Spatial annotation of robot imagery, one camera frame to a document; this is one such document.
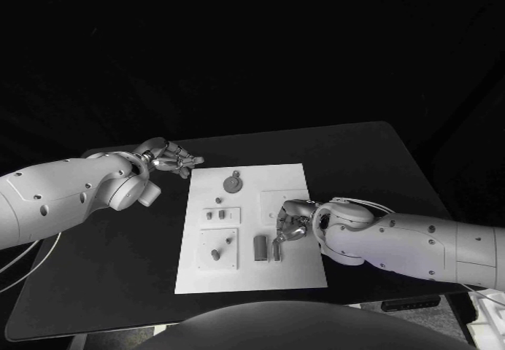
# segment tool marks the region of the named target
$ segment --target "white paper sheet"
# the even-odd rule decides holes
[[[231,194],[224,190],[224,180],[234,170],[240,171],[242,189]],[[281,262],[274,262],[271,257],[271,240],[277,234],[273,218],[266,218],[266,212],[270,213],[276,206],[279,213],[281,203],[289,199],[309,200],[302,164],[193,169],[191,181],[176,294],[325,288],[328,284],[320,249],[312,232],[297,241],[281,244]],[[261,194],[271,191],[286,192]],[[222,200],[221,204],[215,203],[218,197]],[[266,205],[274,201],[280,204]],[[235,249],[237,268],[219,268],[216,261],[216,268],[202,270],[198,264],[202,261],[212,264],[214,260],[205,256],[202,259],[196,254],[205,254],[201,244],[205,242],[206,245],[212,245],[214,238],[209,239],[205,235],[206,239],[202,241],[201,215],[202,209],[215,208],[241,208],[240,225],[234,227],[235,248],[232,244],[222,244],[224,237],[215,236],[224,257],[228,253],[234,254]],[[268,262],[254,261],[253,239],[257,235],[268,237]]]

